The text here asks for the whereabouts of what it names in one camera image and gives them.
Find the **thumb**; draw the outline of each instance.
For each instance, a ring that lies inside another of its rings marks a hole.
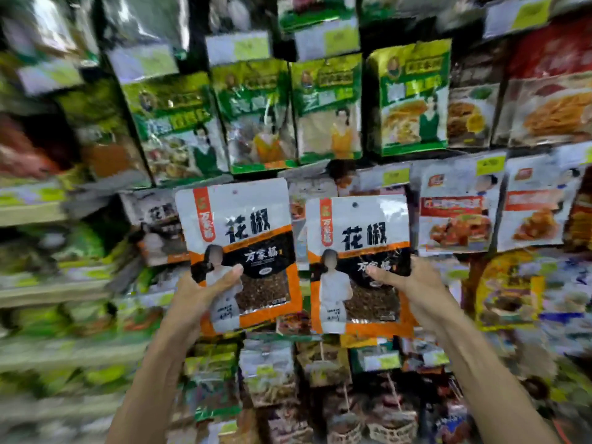
[[[366,273],[377,282],[386,283],[387,285],[394,286],[398,290],[405,291],[407,277],[399,276],[393,272],[369,265],[366,267]]]
[[[228,271],[220,280],[218,280],[215,284],[206,287],[202,291],[202,296],[204,299],[212,300],[218,294],[228,290],[231,286],[235,285],[239,282],[241,275],[243,274],[243,265],[237,263],[232,267],[230,271]]]

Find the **hand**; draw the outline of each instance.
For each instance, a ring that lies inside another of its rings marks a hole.
[[[210,309],[216,296],[239,283],[243,273],[242,265],[234,265],[219,281],[207,287],[200,286],[191,271],[181,276],[173,302],[160,326],[175,337],[187,339],[190,346],[199,336],[201,317]]]
[[[427,259],[411,256],[409,277],[369,265],[366,273],[378,282],[403,291],[415,318],[430,331],[435,331],[443,320],[463,316],[461,307],[442,283],[440,272]]]

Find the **woman in green dress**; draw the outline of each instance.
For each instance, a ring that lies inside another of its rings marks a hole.
[[[201,173],[201,176],[219,173],[216,150],[211,146],[208,129],[199,125],[193,133],[195,134],[195,144],[192,144],[195,169]]]
[[[438,125],[440,124],[440,115],[438,115],[438,96],[435,92],[428,95],[425,99],[427,109],[419,116],[419,136],[422,143],[431,143],[440,141],[438,138]]]

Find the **forearm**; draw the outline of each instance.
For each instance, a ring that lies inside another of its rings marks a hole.
[[[106,444],[163,444],[186,340],[161,327],[113,419]]]
[[[436,330],[485,444],[557,444],[519,381],[462,313]]]

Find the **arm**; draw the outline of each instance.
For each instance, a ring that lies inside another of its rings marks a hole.
[[[526,391],[444,287],[427,259],[411,258],[411,275],[368,266],[377,281],[409,298],[411,311],[444,348],[485,444],[558,444]]]
[[[242,273],[237,265],[207,288],[200,287],[189,271],[181,277],[171,307],[117,410],[106,444],[167,441],[177,381],[187,348],[199,336],[199,320],[216,295],[233,286]]]

